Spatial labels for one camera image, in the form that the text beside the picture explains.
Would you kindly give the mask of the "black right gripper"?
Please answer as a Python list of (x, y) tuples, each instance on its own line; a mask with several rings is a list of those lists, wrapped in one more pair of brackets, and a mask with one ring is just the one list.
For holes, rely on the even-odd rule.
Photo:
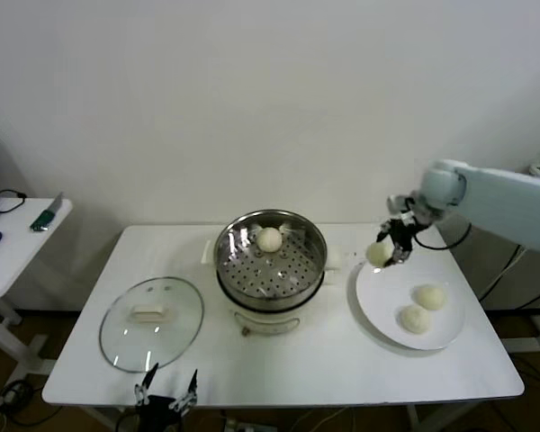
[(384, 262), (384, 267), (403, 264), (413, 249), (413, 240), (421, 231), (421, 224), (416, 219), (392, 218), (380, 225), (376, 242), (383, 242), (389, 235), (394, 246), (390, 256)]

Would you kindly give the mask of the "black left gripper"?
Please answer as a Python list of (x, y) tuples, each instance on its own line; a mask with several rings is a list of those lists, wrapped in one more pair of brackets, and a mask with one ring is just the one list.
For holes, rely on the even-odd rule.
[(139, 432), (163, 432), (170, 427), (178, 428), (182, 422), (181, 412), (188, 412), (197, 403), (197, 374), (195, 370), (187, 391), (181, 398), (149, 395), (149, 386), (158, 370), (158, 363), (149, 369), (142, 382), (134, 387)]

